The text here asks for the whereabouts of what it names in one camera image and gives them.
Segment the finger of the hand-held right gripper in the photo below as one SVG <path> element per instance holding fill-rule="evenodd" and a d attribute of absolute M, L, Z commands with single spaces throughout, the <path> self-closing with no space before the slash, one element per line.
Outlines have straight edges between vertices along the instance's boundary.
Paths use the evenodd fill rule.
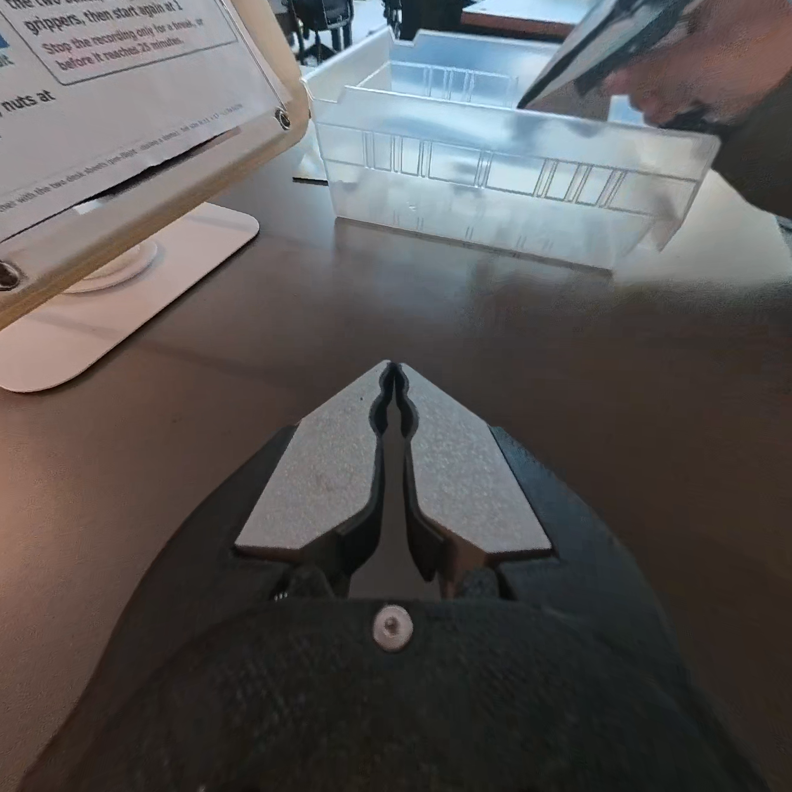
<path fill-rule="evenodd" d="M 571 85 L 586 96 L 612 73 L 684 35 L 696 2 L 602 1 L 589 9 L 521 97 L 528 109 Z"/>

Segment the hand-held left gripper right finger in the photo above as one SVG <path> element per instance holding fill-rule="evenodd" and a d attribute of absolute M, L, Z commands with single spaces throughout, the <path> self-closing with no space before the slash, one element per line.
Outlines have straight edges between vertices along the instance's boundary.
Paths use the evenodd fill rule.
<path fill-rule="evenodd" d="M 490 426 L 405 363 L 394 368 L 408 546 L 453 596 L 468 573 L 541 559 L 552 542 Z"/>

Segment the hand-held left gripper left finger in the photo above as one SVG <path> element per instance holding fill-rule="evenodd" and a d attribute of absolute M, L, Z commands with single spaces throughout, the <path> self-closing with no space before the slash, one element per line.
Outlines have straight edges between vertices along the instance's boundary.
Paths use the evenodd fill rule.
<path fill-rule="evenodd" d="M 308 413 L 234 542 L 243 555 L 349 578 L 380 540 L 383 435 L 394 364 L 381 361 Z"/>

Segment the clear plastic bin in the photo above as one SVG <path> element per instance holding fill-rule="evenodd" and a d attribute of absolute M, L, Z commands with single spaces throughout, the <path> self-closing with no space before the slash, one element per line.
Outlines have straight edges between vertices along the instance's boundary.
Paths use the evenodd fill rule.
<path fill-rule="evenodd" d="M 389 28 L 303 75 L 340 219 L 612 270 L 683 224 L 717 137 L 517 104 L 556 45 Z"/>

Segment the person's right forearm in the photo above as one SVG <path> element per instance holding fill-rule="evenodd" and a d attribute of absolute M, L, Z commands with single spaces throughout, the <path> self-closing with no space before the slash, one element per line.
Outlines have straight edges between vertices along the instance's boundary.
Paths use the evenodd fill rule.
<path fill-rule="evenodd" d="M 791 218 L 791 75 L 731 126 L 712 164 L 746 201 Z"/>

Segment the person's right hand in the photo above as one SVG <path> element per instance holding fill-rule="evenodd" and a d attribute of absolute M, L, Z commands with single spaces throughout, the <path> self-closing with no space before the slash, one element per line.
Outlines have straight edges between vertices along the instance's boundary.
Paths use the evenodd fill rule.
<path fill-rule="evenodd" d="M 694 8 L 685 37 L 613 72 L 601 90 L 628 97 L 649 124 L 668 124 L 697 106 L 734 120 L 790 69 L 790 2 L 707 1 Z"/>

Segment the wooden desk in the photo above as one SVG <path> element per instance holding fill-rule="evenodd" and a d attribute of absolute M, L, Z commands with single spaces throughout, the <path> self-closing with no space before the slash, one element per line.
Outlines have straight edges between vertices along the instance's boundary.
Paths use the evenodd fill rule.
<path fill-rule="evenodd" d="M 461 12 L 460 24 L 486 35 L 563 40 L 594 1 L 481 1 Z"/>

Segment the black office chair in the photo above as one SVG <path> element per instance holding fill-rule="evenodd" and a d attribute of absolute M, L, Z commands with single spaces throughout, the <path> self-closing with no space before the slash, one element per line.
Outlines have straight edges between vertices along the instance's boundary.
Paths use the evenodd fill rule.
<path fill-rule="evenodd" d="M 331 59 L 352 44 L 353 1 L 283 1 L 296 59 L 302 66 Z"/>

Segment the instruction sign on white stand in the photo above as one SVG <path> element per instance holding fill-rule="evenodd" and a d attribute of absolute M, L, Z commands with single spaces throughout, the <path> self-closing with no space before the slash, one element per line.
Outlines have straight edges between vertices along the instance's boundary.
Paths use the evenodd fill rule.
<path fill-rule="evenodd" d="M 309 118 L 269 2 L 2 1 L 1 385 L 80 376 L 259 232 Z"/>

